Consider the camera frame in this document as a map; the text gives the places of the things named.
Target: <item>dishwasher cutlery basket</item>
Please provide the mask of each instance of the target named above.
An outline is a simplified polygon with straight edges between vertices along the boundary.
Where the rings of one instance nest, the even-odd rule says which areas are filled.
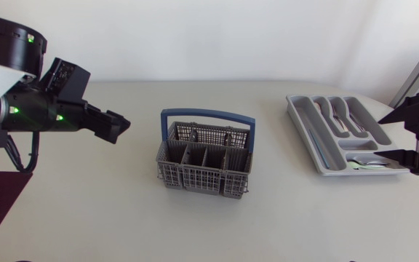
[[[248,124],[249,130],[173,122],[168,116],[206,116]],[[161,112],[158,178],[168,188],[240,199],[247,193],[255,142],[255,119],[223,111],[174,108]]]

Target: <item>table surface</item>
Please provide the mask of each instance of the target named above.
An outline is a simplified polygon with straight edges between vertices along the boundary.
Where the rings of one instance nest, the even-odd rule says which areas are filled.
[[[89,84],[84,99],[130,129],[116,145],[89,130],[41,134],[38,167],[0,226],[0,261],[419,261],[419,176],[318,175],[287,113],[285,96],[302,94],[352,95],[300,82]],[[356,96],[376,119],[391,111]],[[163,108],[256,118],[250,192],[165,188],[155,160]],[[383,129],[414,149],[402,123]],[[13,137],[27,156],[31,136]],[[0,170],[14,170],[2,149]]]

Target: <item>cutlery tray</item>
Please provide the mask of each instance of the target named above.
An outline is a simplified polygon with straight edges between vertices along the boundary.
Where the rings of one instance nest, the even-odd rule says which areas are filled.
[[[288,112],[322,175],[407,173],[397,161],[374,154],[398,149],[360,101],[351,96],[288,95]],[[348,162],[385,162],[386,167],[354,169]]]

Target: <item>blue handle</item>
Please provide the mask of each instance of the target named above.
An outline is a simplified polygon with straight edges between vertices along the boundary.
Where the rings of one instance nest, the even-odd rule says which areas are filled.
[[[161,112],[161,135],[163,141],[167,140],[167,117],[168,116],[206,116],[219,119],[225,119],[250,126],[250,143],[248,151],[253,153],[253,146],[255,145],[255,119],[242,116],[239,114],[228,113],[224,111],[197,109],[197,108],[172,108],[163,109]]]

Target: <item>cable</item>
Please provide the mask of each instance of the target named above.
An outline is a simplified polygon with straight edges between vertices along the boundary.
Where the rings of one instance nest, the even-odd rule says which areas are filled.
[[[27,167],[23,166],[17,146],[15,145],[10,135],[7,136],[7,144],[4,147],[4,149],[6,149],[7,155],[9,156],[9,158],[11,159],[12,163],[14,164],[15,168],[17,168],[17,170],[23,173],[31,173],[35,170],[36,162],[38,161],[39,144],[40,144],[40,132],[38,131],[33,132],[32,152],[29,154],[30,162],[28,163]]]

